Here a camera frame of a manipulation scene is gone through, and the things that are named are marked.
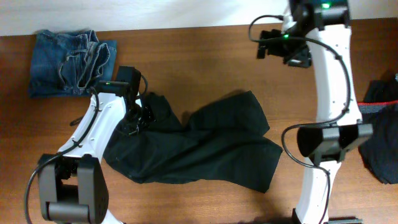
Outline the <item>black shorts garment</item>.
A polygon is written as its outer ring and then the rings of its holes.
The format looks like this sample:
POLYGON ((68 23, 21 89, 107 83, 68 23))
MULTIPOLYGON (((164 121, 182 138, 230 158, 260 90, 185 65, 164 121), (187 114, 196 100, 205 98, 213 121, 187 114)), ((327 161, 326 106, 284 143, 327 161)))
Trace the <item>black shorts garment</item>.
POLYGON ((103 157, 114 170, 139 184, 204 179, 269 189, 282 148, 266 138, 269 124, 251 91, 200 108, 186 124, 164 96, 144 101, 155 121, 138 135, 112 134, 103 157))

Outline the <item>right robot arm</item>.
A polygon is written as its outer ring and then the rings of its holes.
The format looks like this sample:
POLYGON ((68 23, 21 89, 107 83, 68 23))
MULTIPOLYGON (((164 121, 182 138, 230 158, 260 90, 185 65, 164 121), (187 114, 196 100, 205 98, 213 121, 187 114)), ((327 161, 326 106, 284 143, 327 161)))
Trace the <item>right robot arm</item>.
POLYGON ((282 57, 291 67, 312 67, 317 89, 314 123, 296 124, 303 185, 292 223, 333 223, 328 206, 334 179, 347 153, 366 142, 373 127, 363 122, 350 59, 347 1, 290 1, 281 30, 262 31, 257 56, 282 57))

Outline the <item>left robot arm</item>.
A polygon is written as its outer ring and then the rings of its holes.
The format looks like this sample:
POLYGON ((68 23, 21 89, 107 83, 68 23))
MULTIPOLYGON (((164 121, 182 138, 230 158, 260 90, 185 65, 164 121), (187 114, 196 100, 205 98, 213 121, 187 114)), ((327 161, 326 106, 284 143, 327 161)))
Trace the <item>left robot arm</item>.
POLYGON ((55 154, 43 154, 38 177, 40 211, 55 223, 119 223, 110 212, 101 160, 113 133, 137 135, 153 120, 135 67, 120 67, 115 81, 90 88, 87 112, 75 132, 55 154))

